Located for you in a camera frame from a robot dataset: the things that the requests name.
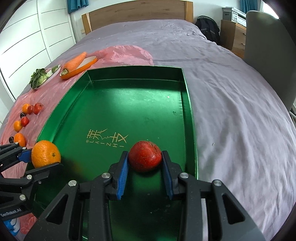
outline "wooden nightstand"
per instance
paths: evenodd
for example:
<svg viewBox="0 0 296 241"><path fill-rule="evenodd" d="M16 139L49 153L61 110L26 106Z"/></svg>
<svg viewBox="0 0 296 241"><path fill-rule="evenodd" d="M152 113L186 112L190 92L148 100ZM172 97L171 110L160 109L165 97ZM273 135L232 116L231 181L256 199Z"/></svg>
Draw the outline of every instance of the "wooden nightstand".
<svg viewBox="0 0 296 241"><path fill-rule="evenodd" d="M239 23L222 20L220 31L221 45L243 58L246 46L246 30L247 28Z"/></svg>

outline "blue gripper pad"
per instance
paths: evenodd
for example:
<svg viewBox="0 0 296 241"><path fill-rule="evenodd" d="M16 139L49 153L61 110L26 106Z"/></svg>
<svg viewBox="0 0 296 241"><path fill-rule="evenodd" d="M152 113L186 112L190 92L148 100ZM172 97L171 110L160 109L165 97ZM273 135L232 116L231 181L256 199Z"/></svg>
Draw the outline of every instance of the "blue gripper pad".
<svg viewBox="0 0 296 241"><path fill-rule="evenodd" d="M18 157L19 161L23 161L25 163L32 162L31 152L32 152L32 149L22 151L21 155Z"/></svg>
<svg viewBox="0 0 296 241"><path fill-rule="evenodd" d="M128 164L128 155L126 155L126 158L124 159L123 165L122 165L122 169L118 178L118 188L117 188L117 199L120 200L123 193L124 193L124 188L126 186L126 179L128 177L128 168L129 168L129 164Z"/></svg>
<svg viewBox="0 0 296 241"><path fill-rule="evenodd" d="M172 177L170 176L170 172L168 169L168 164L166 162L166 159L163 154L162 154L162 156L163 156L163 180L165 183L165 190L166 190L166 193L167 193L168 197L170 198L170 200L172 200L173 199Z"/></svg>

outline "bed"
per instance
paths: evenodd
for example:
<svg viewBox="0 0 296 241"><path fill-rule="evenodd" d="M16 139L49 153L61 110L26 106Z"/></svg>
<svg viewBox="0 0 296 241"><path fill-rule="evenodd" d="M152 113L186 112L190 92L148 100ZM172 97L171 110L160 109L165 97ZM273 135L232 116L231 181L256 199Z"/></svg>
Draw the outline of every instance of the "bed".
<svg viewBox="0 0 296 241"><path fill-rule="evenodd" d="M192 2L131 1L89 12L82 20L86 37L49 67L83 51L134 45L149 52L154 65L183 68L199 179L222 180L271 240L296 201L296 130L272 87L241 58L206 40L192 24Z"/></svg>

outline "orange bowl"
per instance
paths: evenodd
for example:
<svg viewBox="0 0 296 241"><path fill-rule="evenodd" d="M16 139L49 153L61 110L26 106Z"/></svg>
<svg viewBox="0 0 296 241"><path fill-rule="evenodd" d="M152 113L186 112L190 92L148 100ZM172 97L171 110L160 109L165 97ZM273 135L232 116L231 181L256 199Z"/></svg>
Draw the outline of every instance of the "orange bowl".
<svg viewBox="0 0 296 241"><path fill-rule="evenodd" d="M87 70L90 66L92 66L95 62L97 62L98 59L96 56L91 56L88 58L85 58L82 63L75 69L74 71L67 73L65 75L61 75L60 77L62 80L68 80L69 78L74 77L75 75L78 75L79 73Z"/></svg>

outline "red tomato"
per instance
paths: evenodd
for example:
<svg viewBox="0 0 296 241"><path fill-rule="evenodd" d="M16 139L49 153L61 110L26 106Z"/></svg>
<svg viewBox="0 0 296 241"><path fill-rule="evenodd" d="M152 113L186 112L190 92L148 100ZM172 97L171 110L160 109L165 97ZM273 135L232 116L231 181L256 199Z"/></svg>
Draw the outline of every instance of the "red tomato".
<svg viewBox="0 0 296 241"><path fill-rule="evenodd" d="M34 106L33 105L30 105L27 109L28 111L28 115L32 114L33 113L33 109L34 109Z"/></svg>
<svg viewBox="0 0 296 241"><path fill-rule="evenodd" d="M137 172L149 172L162 161L159 147L150 141L139 141L128 153L128 162Z"/></svg>
<svg viewBox="0 0 296 241"><path fill-rule="evenodd" d="M20 124L22 125L22 127L25 127L27 124L29 124L29 122L30 121L29 121L28 117L26 117L26 116L22 117L20 120Z"/></svg>
<svg viewBox="0 0 296 241"><path fill-rule="evenodd" d="M34 114L38 114L39 112L40 112L40 110L43 108L43 104L41 104L41 103L36 103L35 105L34 105L34 109L33 109L33 112L34 112Z"/></svg>

